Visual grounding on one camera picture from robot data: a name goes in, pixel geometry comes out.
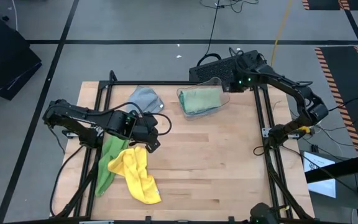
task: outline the wooden table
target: wooden table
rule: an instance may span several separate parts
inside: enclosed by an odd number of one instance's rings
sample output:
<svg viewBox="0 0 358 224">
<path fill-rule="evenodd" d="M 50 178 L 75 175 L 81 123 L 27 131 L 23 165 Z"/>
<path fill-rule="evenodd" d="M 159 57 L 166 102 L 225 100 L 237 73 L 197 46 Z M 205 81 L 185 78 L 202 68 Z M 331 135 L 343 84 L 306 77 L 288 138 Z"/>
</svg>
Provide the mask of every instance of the wooden table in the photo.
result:
<svg viewBox="0 0 358 224">
<path fill-rule="evenodd" d="M 126 102 L 135 87 L 113 86 L 110 107 Z M 158 137 L 161 146 L 147 155 L 147 170 L 156 180 L 162 202 L 146 205 L 137 201 L 131 197 L 125 179 L 117 175 L 104 195 L 95 197 L 93 220 L 144 220 L 147 215 L 152 220 L 225 221 L 228 216 L 243 220 L 249 218 L 250 209 L 257 203 L 272 204 L 264 157 L 252 153 L 253 148 L 262 145 L 252 92 L 233 93 L 224 110 L 187 121 L 176 95 L 176 89 L 184 86 L 150 87 L 165 103 L 162 113 L 173 124 L 168 135 Z M 93 108 L 97 88 L 98 82 L 83 82 L 77 105 Z M 291 116 L 286 95 L 272 87 L 269 95 L 272 106 L 279 102 L 273 111 L 276 124 L 287 123 Z M 168 122 L 156 118 L 157 129 L 164 132 Z M 298 151 L 296 141 L 285 145 Z M 76 149 L 78 140 L 69 139 L 64 160 Z M 62 210 L 77 190 L 84 154 L 82 150 L 64 168 L 53 200 L 55 212 Z M 301 158 L 282 150 L 282 161 L 290 192 L 314 216 Z M 85 214 L 87 199 L 88 192 L 83 197 L 81 214 Z"/>
</svg>

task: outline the yellow cloth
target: yellow cloth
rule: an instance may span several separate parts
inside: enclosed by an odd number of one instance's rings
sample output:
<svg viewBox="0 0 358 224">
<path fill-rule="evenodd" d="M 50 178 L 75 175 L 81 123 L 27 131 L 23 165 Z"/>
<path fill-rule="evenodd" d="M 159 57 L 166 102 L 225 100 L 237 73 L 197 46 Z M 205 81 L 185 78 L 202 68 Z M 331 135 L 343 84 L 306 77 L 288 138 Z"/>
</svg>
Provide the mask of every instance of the yellow cloth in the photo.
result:
<svg viewBox="0 0 358 224">
<path fill-rule="evenodd" d="M 161 202 L 153 176 L 147 175 L 147 151 L 143 147 L 125 149 L 109 162 L 108 170 L 124 176 L 131 195 L 146 204 Z"/>
</svg>

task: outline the green towel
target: green towel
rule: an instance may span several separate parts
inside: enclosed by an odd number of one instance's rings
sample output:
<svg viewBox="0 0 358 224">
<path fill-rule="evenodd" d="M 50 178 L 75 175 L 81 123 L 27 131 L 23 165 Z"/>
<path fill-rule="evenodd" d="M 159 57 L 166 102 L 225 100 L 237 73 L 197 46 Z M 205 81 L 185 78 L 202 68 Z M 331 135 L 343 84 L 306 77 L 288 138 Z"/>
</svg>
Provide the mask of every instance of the green towel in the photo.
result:
<svg viewBox="0 0 358 224">
<path fill-rule="evenodd" d="M 127 149 L 128 144 L 128 140 L 122 140 L 115 136 L 111 136 L 103 144 L 102 158 L 99 160 L 98 181 L 94 191 L 97 197 L 104 194 L 116 176 L 115 173 L 108 171 L 107 166 L 109 162 L 115 159 L 122 150 Z"/>
<path fill-rule="evenodd" d="M 219 88 L 182 90 L 179 100 L 186 114 L 199 114 L 222 106 Z"/>
</svg>

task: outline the concrete floor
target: concrete floor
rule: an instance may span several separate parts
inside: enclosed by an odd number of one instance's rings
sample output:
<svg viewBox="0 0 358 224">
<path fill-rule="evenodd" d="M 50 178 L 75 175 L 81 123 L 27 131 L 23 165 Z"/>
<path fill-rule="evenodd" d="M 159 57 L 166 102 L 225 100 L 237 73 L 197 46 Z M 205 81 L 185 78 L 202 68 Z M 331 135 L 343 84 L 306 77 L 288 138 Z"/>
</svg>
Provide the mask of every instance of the concrete floor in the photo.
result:
<svg viewBox="0 0 358 224">
<path fill-rule="evenodd" d="M 59 40 L 73 0 L 16 0 L 19 32 L 27 40 Z M 215 1 L 204 0 L 205 4 Z M 245 4 L 242 13 L 220 9 L 214 39 L 273 40 L 288 0 L 263 0 Z M 14 27 L 10 1 L 0 0 L 0 14 Z M 352 11 L 358 25 L 358 11 Z M 214 10 L 196 0 L 80 0 L 68 40 L 208 39 Z M 344 11 L 306 11 L 295 1 L 282 34 L 283 40 L 357 40 Z M 228 48 L 257 49 L 270 60 L 273 45 L 213 44 L 210 52 L 228 57 Z M 316 58 L 315 45 L 279 45 L 275 69 L 293 80 L 314 81 L 312 89 L 328 108 L 336 104 Z M 50 100 L 77 101 L 81 82 L 106 80 L 114 70 L 119 80 L 187 80 L 188 69 L 205 54 L 206 44 L 65 45 L 53 76 L 43 111 Z M 57 45 L 35 44 L 31 49 L 43 66 L 12 100 L 0 98 L 0 205 L 21 151 Z M 295 111 L 295 102 L 289 99 Z M 322 122 L 325 128 L 343 126 L 337 111 Z M 59 135 L 62 143 L 66 139 Z M 345 129 L 331 133 L 351 144 Z M 311 142 L 334 155 L 355 157 L 352 147 L 338 148 L 323 133 Z M 301 149 L 310 145 L 299 141 Z M 47 218 L 53 182 L 62 164 L 62 152 L 47 127 L 38 122 L 5 222 Z M 312 198 L 316 217 L 332 222 L 351 222 L 352 210 L 328 206 Z M 353 223 L 357 222 L 354 214 Z"/>
</svg>

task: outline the gray cloth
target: gray cloth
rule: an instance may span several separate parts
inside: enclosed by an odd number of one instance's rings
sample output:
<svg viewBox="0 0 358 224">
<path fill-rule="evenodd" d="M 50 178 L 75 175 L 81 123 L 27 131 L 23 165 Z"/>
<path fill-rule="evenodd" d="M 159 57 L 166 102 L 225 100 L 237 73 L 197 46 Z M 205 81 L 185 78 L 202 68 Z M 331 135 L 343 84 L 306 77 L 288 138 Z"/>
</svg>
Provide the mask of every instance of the gray cloth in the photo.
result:
<svg viewBox="0 0 358 224">
<path fill-rule="evenodd" d="M 136 87 L 135 92 L 129 97 L 128 102 L 136 103 L 143 113 L 158 113 L 162 111 L 164 107 L 162 100 L 154 90 L 144 86 Z M 127 112 L 131 112 L 132 110 L 139 112 L 134 105 L 127 105 Z"/>
</svg>

